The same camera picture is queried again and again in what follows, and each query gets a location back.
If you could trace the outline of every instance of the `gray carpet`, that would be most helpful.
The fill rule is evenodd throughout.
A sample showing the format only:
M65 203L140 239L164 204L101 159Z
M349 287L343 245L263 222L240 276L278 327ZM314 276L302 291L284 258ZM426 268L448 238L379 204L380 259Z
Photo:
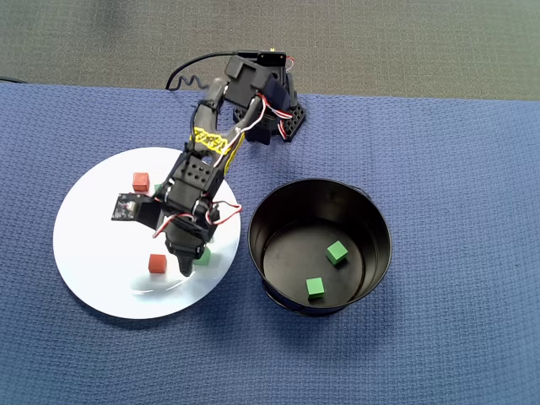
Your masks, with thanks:
M539 21L538 0L0 0L0 75L158 89L275 46L301 93L539 100Z

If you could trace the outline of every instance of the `black container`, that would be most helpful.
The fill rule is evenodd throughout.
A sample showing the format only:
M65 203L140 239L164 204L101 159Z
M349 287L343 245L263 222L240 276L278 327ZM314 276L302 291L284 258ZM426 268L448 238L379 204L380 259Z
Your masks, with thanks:
M251 218L248 240L267 294L308 316L329 315L364 298L392 257L390 231L370 197L323 179L295 181L270 193ZM334 266L326 252L336 240L348 255ZM308 300L305 281L317 277L325 294Z

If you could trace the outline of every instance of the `wooden block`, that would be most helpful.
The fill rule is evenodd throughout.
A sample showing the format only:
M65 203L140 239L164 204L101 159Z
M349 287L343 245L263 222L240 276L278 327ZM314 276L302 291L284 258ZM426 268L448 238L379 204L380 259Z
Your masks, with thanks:
M167 268L166 255L150 255L148 270L154 274L164 274Z
M322 285L322 278L309 278L305 281L307 286L307 294L309 300L319 298L324 295L324 285Z
M347 249L339 240L327 249L327 257L334 266L343 261L347 253Z
M208 249L208 246L204 248L204 253L202 254L200 259L194 260L193 264L197 264L199 266L207 266L210 263L210 249Z
M147 192L150 188L150 176L148 173L133 173L133 190Z

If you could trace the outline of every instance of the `blue mat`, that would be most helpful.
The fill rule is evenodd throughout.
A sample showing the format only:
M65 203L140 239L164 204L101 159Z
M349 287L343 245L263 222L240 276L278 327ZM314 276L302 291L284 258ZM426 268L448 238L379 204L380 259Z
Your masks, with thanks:
M232 166L242 239L209 296L152 321L81 303L52 253L63 198L113 154L181 148L199 96L0 85L0 403L540 403L538 102L304 95L294 142ZM323 319L275 305L246 245L261 199L309 176L364 188L394 243Z

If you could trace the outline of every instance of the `container rim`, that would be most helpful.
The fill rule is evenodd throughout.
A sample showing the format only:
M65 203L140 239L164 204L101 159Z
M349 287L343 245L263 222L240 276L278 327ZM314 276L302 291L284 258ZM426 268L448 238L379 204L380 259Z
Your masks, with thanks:
M385 226L386 226L386 232L388 234L388 241L389 241L389 244L390 244L390 250L389 250L389 253L390 253L390 259L388 260L388 264L386 264L386 268L384 270L384 272L382 273L381 275L381 278L379 278L379 281L370 289L368 289L367 291L365 291L362 295L356 297L354 300L350 300L349 302L347 302L346 304L341 304L341 305L331 305L331 306L313 306L313 305L305 305L305 304L302 304L300 302L298 302L297 300L295 300L294 298L291 298L289 297L288 295L284 294L281 290L277 289L272 283L270 283L267 278L264 276L264 273L262 272L262 270L257 266L257 264L255 263L255 258L253 257L253 252L251 251L251 244L250 244L250 235L251 235L251 223L253 222L253 217L255 217L255 214L257 213L257 211L259 210L259 208L267 201L267 199L272 196L275 192L277 192L278 190L281 190L282 188L285 188L287 186L291 186L293 185L294 183L301 183L303 181L313 181L313 180L318 180L318 181L328 181L328 182L331 182L331 183L334 183L334 184L338 184L340 186L345 186L355 192L357 192L358 194L361 194L362 196L366 197L368 200L370 200L370 202L373 204L373 206L376 208L376 210L378 211L379 215L381 216L382 218L382 221L384 222ZM359 187L355 187L355 186L350 186L349 184L345 184L341 181L335 181L335 180L331 180L331 179L324 179L322 177L308 177L308 178L305 178L305 179L300 179L300 180L293 180L293 181L290 181L288 183L285 183L281 186L279 186L278 188L275 188L274 190L272 190L271 192L269 192L262 200L261 202L259 203L259 205L257 205L257 207L255 208L255 211L253 212L253 215L251 216L251 219L250 219L250 223L248 225L248 228L247 228L247 247L250 251L250 257L251 257L251 261L253 262L253 264L255 265L256 267L256 270L259 272L259 275L262 277L262 279L268 283L269 285L272 285L272 288L275 289L276 291L278 291L283 297L287 298L288 300L291 300L293 301L294 303L298 304L298 305L302 305L304 308L311 308L311 309L314 309L314 310L317 310L317 309L325 309L325 310L339 310L339 309L342 309L346 306L349 306L351 304L353 304L354 302L358 301L358 300L362 300L366 295L368 295L369 293L371 293L382 281L382 279L386 276L386 273L388 272L388 268L390 267L390 264L392 262L392 234L390 233L390 228L388 227L388 223L386 222L386 218L384 217L384 215L382 214L382 212L380 211L379 207L377 207L377 205L373 202L373 200L371 199L370 195L365 192L364 190L362 190L361 188Z

